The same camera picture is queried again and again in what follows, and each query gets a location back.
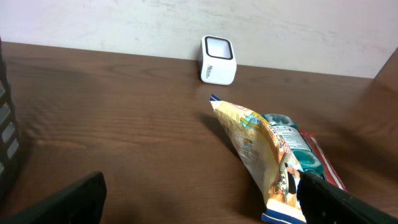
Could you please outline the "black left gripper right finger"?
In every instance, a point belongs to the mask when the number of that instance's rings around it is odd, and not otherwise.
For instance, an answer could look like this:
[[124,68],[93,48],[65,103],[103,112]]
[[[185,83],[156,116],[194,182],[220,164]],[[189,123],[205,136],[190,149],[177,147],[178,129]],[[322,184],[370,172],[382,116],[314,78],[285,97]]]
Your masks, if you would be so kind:
[[397,224],[384,213],[312,173],[301,173],[297,198],[308,224]]

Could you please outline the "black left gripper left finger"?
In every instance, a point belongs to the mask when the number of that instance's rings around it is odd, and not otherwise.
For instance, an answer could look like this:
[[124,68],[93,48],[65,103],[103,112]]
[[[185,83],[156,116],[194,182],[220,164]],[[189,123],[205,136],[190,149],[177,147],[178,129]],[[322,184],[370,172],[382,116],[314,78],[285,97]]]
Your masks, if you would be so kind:
[[92,172],[39,203],[2,218],[1,223],[90,223],[99,224],[107,188],[102,172]]

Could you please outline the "red snack packet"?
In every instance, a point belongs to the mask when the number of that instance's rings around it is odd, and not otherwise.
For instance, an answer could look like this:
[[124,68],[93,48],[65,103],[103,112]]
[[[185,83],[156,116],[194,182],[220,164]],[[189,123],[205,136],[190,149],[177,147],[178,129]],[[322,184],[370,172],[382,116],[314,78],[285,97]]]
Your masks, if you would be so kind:
[[307,144],[310,146],[312,151],[320,160],[324,169],[323,178],[330,184],[333,184],[334,186],[340,188],[341,190],[346,191],[344,183],[341,181],[338,174],[335,172],[331,162],[328,160],[326,154],[321,149],[320,145],[318,144],[318,141],[315,138],[315,135],[303,131],[301,131],[300,134],[302,135],[304,140],[306,140]]

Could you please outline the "cream yellow snack bag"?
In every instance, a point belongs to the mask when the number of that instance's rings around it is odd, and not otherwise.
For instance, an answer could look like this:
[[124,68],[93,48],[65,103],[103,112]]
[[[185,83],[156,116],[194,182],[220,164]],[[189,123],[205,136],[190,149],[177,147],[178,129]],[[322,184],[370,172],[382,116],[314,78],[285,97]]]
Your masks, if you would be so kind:
[[211,95],[210,103],[261,190],[270,223],[306,223],[297,198],[303,171],[285,139],[259,113]]

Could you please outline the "teal blister pack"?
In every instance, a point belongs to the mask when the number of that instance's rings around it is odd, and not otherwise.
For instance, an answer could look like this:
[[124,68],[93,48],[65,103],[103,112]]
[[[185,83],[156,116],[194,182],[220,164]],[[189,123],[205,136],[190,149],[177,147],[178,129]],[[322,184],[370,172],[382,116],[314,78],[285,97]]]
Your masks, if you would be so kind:
[[264,114],[262,117],[268,121],[277,134],[282,136],[293,151],[304,172],[324,178],[324,167],[312,148],[298,131],[294,121],[282,114]]

